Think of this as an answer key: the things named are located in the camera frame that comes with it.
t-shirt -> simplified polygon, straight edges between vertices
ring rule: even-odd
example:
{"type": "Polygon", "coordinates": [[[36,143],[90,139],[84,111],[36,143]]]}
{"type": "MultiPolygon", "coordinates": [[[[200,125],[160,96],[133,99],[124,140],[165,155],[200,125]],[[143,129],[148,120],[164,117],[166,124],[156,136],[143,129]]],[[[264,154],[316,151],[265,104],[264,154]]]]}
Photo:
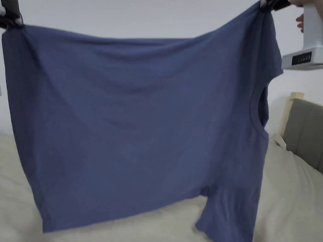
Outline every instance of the t-shirt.
{"type": "Polygon", "coordinates": [[[282,73],[259,3],[195,38],[116,39],[25,25],[3,34],[21,164],[43,231],[207,196],[213,241],[252,241],[282,73]]]}

